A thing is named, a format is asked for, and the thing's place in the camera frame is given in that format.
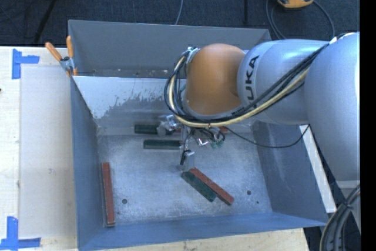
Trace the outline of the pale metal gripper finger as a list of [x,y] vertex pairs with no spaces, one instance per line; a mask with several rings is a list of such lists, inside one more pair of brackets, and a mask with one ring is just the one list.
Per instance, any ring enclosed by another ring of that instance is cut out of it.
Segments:
[[177,165],[179,171],[188,171],[194,167],[194,152],[192,150],[184,150],[180,162]]
[[177,122],[174,115],[163,115],[159,117],[159,125],[157,127],[157,134],[159,136],[166,136],[173,133],[177,129]]

